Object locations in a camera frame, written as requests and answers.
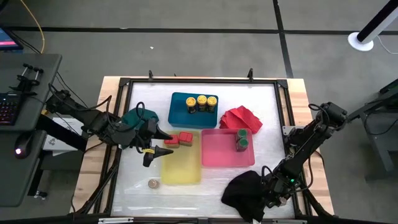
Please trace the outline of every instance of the white stand base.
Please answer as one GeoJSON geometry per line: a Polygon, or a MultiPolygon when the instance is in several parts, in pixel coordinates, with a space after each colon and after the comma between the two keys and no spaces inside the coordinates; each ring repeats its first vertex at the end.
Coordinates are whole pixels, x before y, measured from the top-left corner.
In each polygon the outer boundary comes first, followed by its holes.
{"type": "Polygon", "coordinates": [[[372,50],[372,48],[373,48],[373,40],[370,41],[367,44],[362,44],[356,38],[358,36],[358,34],[359,34],[359,32],[353,32],[352,34],[350,34],[348,36],[348,43],[350,44],[350,46],[352,46],[356,50],[359,50],[359,51],[362,51],[362,52],[372,50]]]}

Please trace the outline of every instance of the black cloth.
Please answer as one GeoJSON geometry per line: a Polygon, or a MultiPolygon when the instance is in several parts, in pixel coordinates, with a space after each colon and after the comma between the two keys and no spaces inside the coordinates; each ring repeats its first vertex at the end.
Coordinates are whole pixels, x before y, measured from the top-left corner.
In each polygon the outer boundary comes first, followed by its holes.
{"type": "Polygon", "coordinates": [[[255,219],[261,222],[265,207],[263,195],[261,176],[250,170],[231,180],[224,190],[221,201],[234,207],[244,221],[251,223],[255,219]]]}

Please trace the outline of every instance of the plastic sheet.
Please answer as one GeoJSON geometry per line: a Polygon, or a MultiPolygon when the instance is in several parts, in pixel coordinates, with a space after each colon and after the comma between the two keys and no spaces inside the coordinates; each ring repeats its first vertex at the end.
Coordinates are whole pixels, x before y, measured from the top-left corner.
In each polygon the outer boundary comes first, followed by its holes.
{"type": "MultiPolygon", "coordinates": [[[[203,93],[219,98],[217,119],[225,111],[241,105],[251,110],[264,124],[253,135],[255,164],[251,167],[204,168],[200,184],[165,185],[160,181],[161,159],[151,166],[142,166],[142,154],[135,149],[122,152],[118,181],[114,195],[112,216],[140,217],[226,217],[239,218],[232,207],[221,203],[227,184],[237,175],[254,170],[261,172],[263,165],[273,169],[284,157],[279,116],[274,86],[270,84],[197,84],[197,83],[135,83],[130,109],[143,101],[147,109],[155,111],[164,131],[174,129],[168,122],[173,92],[203,93]],[[158,189],[150,189],[150,179],[160,182],[158,189]]],[[[152,145],[162,145],[153,140],[152,145]]],[[[264,218],[294,217],[293,203],[289,199],[283,207],[265,208],[264,218]]]]}

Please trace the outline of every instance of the keyboard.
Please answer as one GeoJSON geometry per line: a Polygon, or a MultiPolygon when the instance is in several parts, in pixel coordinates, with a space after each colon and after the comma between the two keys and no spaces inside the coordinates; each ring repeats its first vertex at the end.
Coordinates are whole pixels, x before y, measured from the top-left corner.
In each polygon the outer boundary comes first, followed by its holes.
{"type": "Polygon", "coordinates": [[[19,93],[0,93],[0,125],[14,125],[17,121],[22,95],[19,93]]]}

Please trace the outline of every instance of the yellow cable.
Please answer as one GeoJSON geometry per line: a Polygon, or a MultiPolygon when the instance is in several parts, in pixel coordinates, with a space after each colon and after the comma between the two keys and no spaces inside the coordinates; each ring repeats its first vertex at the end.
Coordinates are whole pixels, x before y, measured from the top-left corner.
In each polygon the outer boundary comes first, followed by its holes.
{"type": "Polygon", "coordinates": [[[42,54],[44,52],[44,46],[45,46],[45,39],[44,39],[44,34],[42,31],[42,27],[40,26],[39,22],[37,22],[36,17],[33,15],[33,13],[30,11],[30,9],[27,7],[27,5],[25,4],[24,0],[21,0],[21,3],[25,6],[26,10],[29,12],[29,14],[32,16],[33,20],[36,22],[37,27],[39,28],[40,33],[42,34],[42,50],[40,51],[40,54],[42,54]]]}

